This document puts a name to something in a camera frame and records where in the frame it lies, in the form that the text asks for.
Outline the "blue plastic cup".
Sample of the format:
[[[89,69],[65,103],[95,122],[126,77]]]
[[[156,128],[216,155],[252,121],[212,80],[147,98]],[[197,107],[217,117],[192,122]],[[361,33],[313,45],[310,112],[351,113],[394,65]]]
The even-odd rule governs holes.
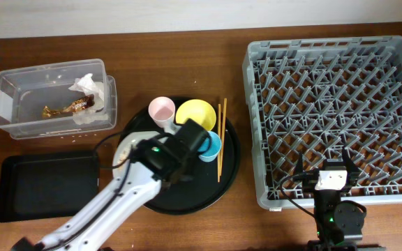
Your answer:
[[[203,162],[214,161],[222,148],[221,138],[215,132],[209,131],[208,133],[208,138],[198,149],[198,157]]]

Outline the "pink plastic cup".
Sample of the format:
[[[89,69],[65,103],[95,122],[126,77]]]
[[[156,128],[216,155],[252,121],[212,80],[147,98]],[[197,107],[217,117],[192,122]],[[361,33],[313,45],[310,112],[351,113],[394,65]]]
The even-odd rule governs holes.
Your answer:
[[[154,98],[148,106],[148,113],[152,120],[160,128],[166,128],[174,122],[176,107],[168,97]]]

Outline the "grey round plate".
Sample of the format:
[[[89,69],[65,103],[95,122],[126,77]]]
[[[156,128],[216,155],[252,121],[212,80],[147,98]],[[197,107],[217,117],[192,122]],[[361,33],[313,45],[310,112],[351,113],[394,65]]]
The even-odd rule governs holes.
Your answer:
[[[155,137],[156,135],[158,135],[158,132],[156,131],[132,132],[131,134],[127,135],[123,140],[121,140],[120,145],[118,145],[117,150],[114,154],[112,164],[118,165],[119,154],[125,147],[131,146],[131,150],[133,150],[142,140],[150,139],[152,137]],[[127,164],[128,162],[124,163],[122,166],[112,171],[114,180],[118,182],[122,180],[127,168]],[[153,175],[154,173],[150,171],[147,167],[140,164],[139,162],[136,162],[131,164],[127,181],[131,183],[135,183],[136,181],[151,181],[152,183],[161,183],[161,181],[153,179]]]

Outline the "gold brown snack wrapper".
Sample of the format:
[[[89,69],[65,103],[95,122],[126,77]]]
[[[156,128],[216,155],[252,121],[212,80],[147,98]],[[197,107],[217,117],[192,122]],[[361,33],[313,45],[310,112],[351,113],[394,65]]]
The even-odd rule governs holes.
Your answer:
[[[76,101],[73,101],[69,106],[63,109],[50,109],[48,106],[44,106],[42,111],[42,117],[44,119],[52,116],[58,116],[62,114],[74,114],[86,110],[94,106],[94,94],[84,96]]]

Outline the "white napkin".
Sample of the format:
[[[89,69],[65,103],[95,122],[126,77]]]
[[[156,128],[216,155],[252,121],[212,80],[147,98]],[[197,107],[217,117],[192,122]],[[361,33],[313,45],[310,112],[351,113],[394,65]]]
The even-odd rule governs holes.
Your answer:
[[[94,104],[91,107],[74,113],[73,120],[78,125],[108,120],[107,113],[103,111],[105,107],[105,85],[103,82],[94,82],[92,76],[92,73],[88,73],[82,78],[76,78],[75,83],[68,88],[70,91],[78,91],[86,96],[94,95]]]

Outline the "peanut shells and rice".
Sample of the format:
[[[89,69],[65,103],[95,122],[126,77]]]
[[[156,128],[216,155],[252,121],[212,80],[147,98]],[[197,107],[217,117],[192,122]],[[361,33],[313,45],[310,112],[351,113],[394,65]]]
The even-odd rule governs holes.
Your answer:
[[[122,165],[128,159],[129,153],[131,152],[131,146],[125,147],[119,154],[118,165]]]

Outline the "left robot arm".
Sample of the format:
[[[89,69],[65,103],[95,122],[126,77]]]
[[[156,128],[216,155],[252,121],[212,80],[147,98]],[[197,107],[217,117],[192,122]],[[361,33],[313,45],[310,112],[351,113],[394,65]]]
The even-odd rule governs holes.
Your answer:
[[[102,244],[142,205],[156,197],[164,182],[176,180],[200,155],[209,133],[189,119],[181,126],[128,149],[123,161],[114,161],[122,172],[82,210],[36,244],[21,238],[13,250],[99,250]]]

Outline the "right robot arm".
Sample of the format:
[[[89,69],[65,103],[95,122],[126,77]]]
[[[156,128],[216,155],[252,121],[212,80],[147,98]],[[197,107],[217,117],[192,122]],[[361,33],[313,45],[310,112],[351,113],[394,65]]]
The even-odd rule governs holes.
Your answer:
[[[385,250],[379,245],[359,246],[366,217],[366,207],[351,200],[342,200],[358,182],[359,168],[346,150],[340,160],[326,160],[320,169],[305,171],[303,155],[295,165],[293,180],[301,190],[313,195],[313,218],[318,240],[309,241],[307,250]]]

